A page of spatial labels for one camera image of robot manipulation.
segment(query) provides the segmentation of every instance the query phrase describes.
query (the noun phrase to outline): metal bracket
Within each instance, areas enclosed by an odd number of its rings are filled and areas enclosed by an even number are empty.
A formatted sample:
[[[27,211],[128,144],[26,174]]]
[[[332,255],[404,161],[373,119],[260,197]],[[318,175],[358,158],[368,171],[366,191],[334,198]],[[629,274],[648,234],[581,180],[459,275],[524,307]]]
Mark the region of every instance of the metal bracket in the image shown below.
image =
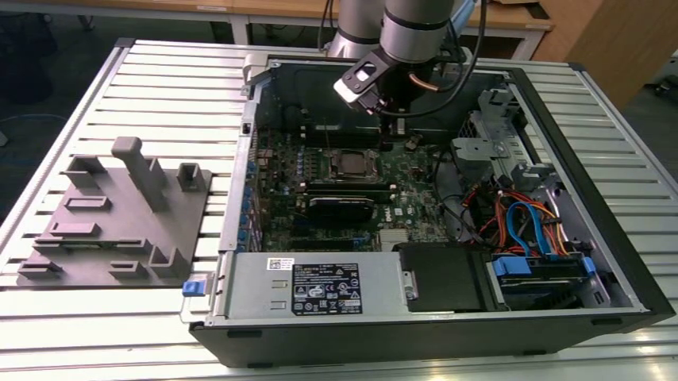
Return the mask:
[[[491,160],[508,157],[503,143],[476,137],[457,137],[452,140],[456,156],[464,160]]]
[[[268,68],[268,53],[250,53],[244,56],[242,79],[244,83],[250,85],[252,78],[261,74]]]
[[[551,164],[517,164],[511,170],[511,178],[520,192],[531,192],[555,171]]]

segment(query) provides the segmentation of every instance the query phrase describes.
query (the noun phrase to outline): motherboard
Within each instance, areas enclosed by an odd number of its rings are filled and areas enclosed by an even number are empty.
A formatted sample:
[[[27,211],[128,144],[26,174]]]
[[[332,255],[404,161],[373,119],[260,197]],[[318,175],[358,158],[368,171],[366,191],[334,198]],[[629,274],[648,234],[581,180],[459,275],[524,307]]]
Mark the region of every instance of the motherboard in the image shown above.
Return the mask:
[[[308,147],[276,130],[258,136],[262,250],[370,252],[449,240],[433,196],[435,147],[416,136],[386,151]]]

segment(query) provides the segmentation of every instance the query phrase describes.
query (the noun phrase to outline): aluminum extrusion table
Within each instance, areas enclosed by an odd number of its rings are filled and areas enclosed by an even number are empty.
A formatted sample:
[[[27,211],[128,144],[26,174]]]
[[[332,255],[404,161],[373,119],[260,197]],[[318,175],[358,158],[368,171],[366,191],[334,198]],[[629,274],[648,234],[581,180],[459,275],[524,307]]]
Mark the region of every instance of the aluminum extrusion table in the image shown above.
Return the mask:
[[[193,273],[213,271],[244,105],[249,52],[304,49],[124,40],[105,61],[64,131],[0,228],[0,287],[49,221],[69,182],[73,154],[106,155],[117,136],[144,140],[161,166],[200,163],[216,177],[200,227]],[[678,309],[678,186],[584,72],[565,64],[481,60],[525,71],[619,223]],[[532,130],[536,151],[544,154]],[[104,165],[117,165],[112,157]],[[651,379],[678,375],[678,317],[547,356],[468,358],[330,367],[228,369],[193,340],[206,298],[178,289],[0,292],[0,379]]]

